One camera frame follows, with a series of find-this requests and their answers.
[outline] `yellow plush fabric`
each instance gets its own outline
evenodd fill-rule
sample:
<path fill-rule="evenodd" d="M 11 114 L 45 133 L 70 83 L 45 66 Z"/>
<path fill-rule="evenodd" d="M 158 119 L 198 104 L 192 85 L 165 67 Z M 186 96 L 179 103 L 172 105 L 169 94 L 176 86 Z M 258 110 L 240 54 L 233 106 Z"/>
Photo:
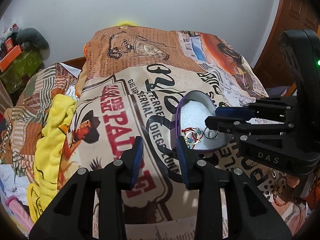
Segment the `yellow plush fabric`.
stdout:
<path fill-rule="evenodd" d="M 33 166 L 35 182 L 27 189 L 30 217 L 36 222 L 57 194 L 58 172 L 66 130 L 71 123 L 76 101 L 58 94 L 52 100 L 44 137 L 37 141 Z"/>

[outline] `ring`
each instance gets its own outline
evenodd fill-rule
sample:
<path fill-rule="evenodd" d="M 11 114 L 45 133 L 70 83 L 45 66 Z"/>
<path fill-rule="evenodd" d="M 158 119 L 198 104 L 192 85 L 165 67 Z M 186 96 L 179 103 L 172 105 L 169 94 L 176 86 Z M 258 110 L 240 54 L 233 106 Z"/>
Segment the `ring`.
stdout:
<path fill-rule="evenodd" d="M 218 131 L 216 131 L 216 130 L 209 130 L 209 132 L 208 132 L 208 136 L 206 136 L 206 135 L 205 135 L 205 130 L 207 130 L 207 129 L 209 129 L 209 128 L 208 128 L 208 127 L 206 127 L 206 128 L 204 129 L 204 131 L 203 131 L 203 135 L 204 135 L 204 137 L 206 137 L 206 138 L 207 138 L 207 139 L 209 139 L 209 140 L 215 140 L 215 139 L 217 139 L 219 132 L 218 132 Z M 216 133 L 212 138 L 210 138 L 210 137 L 209 137 L 209 136 L 210 136 L 211 131 L 214 131 L 214 132 Z"/>
<path fill-rule="evenodd" d="M 187 142 L 187 138 L 188 138 L 188 134 L 189 134 L 189 133 L 195 133 L 195 134 L 196 134 L 196 136 L 197 136 L 197 141 L 196 141 L 195 143 L 188 143 L 188 142 Z M 199 135 L 197 132 L 195 132 L 195 131 L 189 131 L 189 132 L 187 132 L 186 135 L 184 136 L 184 139 L 185 139 L 185 141 L 186 141 L 186 144 L 195 145 L 195 144 L 197 144 L 197 143 L 200 141 L 200 135 Z"/>

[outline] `door panel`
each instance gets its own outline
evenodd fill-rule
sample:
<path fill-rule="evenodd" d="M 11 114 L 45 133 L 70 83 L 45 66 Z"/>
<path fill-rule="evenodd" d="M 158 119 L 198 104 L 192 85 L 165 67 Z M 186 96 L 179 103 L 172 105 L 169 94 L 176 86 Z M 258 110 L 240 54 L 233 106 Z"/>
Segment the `door panel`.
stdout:
<path fill-rule="evenodd" d="M 312 9 L 304 0 L 283 0 L 274 34 L 269 37 L 268 47 L 258 60 L 254 73 L 265 88 L 291 86 L 293 79 L 287 71 L 287 65 L 277 43 L 277 37 L 285 30 L 318 30 L 319 22 Z"/>

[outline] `bed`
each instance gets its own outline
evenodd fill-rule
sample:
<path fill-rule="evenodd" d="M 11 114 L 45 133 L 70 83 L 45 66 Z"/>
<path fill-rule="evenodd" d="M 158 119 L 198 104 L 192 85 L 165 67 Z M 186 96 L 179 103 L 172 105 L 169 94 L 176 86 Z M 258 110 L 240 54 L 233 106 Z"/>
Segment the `bed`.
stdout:
<path fill-rule="evenodd" d="M 96 170 L 120 158 L 140 135 L 145 151 L 138 183 L 132 191 L 123 192 L 128 238 L 192 238 L 198 193 L 186 191 L 184 184 L 170 176 L 180 176 L 179 163 L 158 147 L 170 148 L 170 124 L 177 104 L 187 92 L 201 90 L 215 107 L 243 106 L 268 96 L 265 89 L 244 57 L 225 40 L 207 33 L 117 26 L 96 32 L 85 51 L 85 61 L 67 62 L 83 65 L 78 79 L 56 63 L 31 78 L 17 106 L 6 111 L 9 127 L 2 134 L 0 168 L 6 165 L 18 181 L 23 179 L 24 187 L 34 182 L 36 142 L 42 137 L 52 98 L 65 94 L 76 83 L 78 101 L 61 151 L 57 189 L 80 167 Z M 46 86 L 48 77 L 50 85 Z M 212 159 L 220 169 L 243 169 L 292 233 L 302 225 L 306 203 L 291 195 L 284 173 L 240 157 L 234 140 L 214 152 Z M 13 193 L 28 214 L 23 194 L 23 187 Z M 9 195 L 0 190 L 6 212 L 28 236 L 29 229 L 6 205 Z M 98 211 L 97 192 L 93 217 L 96 238 Z"/>

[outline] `green box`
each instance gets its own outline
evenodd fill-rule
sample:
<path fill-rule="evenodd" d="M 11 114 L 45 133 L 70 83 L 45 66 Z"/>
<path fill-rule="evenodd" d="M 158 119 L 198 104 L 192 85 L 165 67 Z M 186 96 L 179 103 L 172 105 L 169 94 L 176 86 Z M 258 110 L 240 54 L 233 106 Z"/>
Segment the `green box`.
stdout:
<path fill-rule="evenodd" d="M 22 51 L 0 75 L 7 92 L 12 94 L 25 86 L 41 63 L 39 51 Z"/>

